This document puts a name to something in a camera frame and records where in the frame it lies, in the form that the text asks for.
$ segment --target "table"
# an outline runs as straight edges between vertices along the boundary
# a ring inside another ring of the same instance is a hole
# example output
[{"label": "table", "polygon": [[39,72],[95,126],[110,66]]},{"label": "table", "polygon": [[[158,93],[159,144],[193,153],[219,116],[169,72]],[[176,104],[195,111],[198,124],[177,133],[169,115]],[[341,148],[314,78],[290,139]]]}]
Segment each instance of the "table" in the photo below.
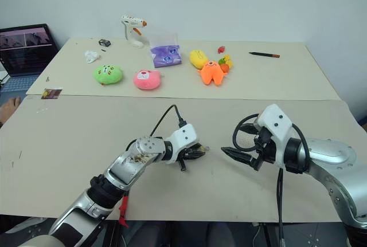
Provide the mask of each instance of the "table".
[{"label": "table", "polygon": [[[220,151],[232,145],[240,119],[271,103],[278,104],[306,137],[341,140],[367,163],[367,134],[340,100],[65,95],[41,100],[31,95],[0,130],[0,213],[58,217],[130,140],[149,134],[173,103],[210,151],[187,162],[186,172],[178,164],[148,166],[131,190],[128,219],[276,222],[278,168],[264,163],[256,172]],[[176,128],[172,113],[156,135],[167,137]],[[115,209],[110,218],[118,215]],[[319,182],[306,174],[285,173],[283,221],[339,218]]]},{"label": "table", "polygon": [[[28,90],[28,95],[40,95],[45,88],[62,88],[63,95],[171,97],[200,99],[256,100],[339,100],[307,48],[301,43],[219,42],[180,40],[181,65],[160,68],[162,85],[154,91],[141,91],[132,83],[133,75],[141,69],[153,69],[149,47],[138,49],[121,38],[109,39],[112,45],[104,48],[99,38],[71,38]],[[212,60],[224,54],[217,48],[226,47],[234,67],[222,86],[204,85],[189,62],[193,49],[201,49]],[[93,50],[101,58],[91,64],[84,52]],[[254,56],[248,52],[269,52],[280,58]],[[118,84],[101,86],[93,77],[99,65],[118,65],[124,79]]]}]

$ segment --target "human hand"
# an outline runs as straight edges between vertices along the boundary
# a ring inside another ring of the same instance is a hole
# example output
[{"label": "human hand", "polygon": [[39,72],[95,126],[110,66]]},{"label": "human hand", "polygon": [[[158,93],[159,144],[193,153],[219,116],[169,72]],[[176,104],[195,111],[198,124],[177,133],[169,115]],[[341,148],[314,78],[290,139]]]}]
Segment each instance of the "human hand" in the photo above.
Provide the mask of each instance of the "human hand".
[{"label": "human hand", "polygon": [[1,107],[0,122],[4,124],[11,117],[11,115],[13,115],[14,111],[19,107],[20,103],[21,103],[20,97],[10,98]]}]

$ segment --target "black pen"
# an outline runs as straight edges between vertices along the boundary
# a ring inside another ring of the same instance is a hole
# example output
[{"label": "black pen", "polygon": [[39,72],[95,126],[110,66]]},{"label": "black pen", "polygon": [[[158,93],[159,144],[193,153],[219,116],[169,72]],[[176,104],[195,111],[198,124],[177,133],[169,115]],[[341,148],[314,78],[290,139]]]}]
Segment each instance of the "black pen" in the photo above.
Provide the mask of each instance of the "black pen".
[{"label": "black pen", "polygon": [[261,53],[261,52],[249,52],[252,55],[258,55],[258,56],[266,56],[266,57],[273,57],[273,58],[279,58],[280,55],[277,54],[269,54],[269,53]]}]

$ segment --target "red tag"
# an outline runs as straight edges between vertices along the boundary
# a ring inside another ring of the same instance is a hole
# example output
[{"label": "red tag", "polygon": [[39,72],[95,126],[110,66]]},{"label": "red tag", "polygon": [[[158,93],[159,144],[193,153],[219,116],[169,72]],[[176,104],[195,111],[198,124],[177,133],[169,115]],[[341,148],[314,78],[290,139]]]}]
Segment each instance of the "red tag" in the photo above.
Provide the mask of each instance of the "red tag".
[{"label": "red tag", "polygon": [[122,202],[121,202],[121,206],[120,206],[120,219],[119,219],[119,223],[122,226],[125,226],[126,228],[128,228],[128,225],[126,224],[125,221],[125,213],[127,210],[127,204],[128,204],[128,195],[122,198]]}]

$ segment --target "white tissue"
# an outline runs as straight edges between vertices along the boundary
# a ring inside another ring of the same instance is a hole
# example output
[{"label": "white tissue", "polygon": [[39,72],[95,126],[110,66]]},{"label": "white tissue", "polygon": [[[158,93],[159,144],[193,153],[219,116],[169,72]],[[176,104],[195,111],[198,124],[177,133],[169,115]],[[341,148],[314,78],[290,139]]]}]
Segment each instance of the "white tissue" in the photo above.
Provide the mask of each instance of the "white tissue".
[{"label": "white tissue", "polygon": [[89,51],[87,50],[84,55],[86,56],[87,58],[87,63],[90,64],[92,62],[94,62],[95,60],[97,60],[99,58],[99,54],[97,52],[94,52],[94,51]]}]

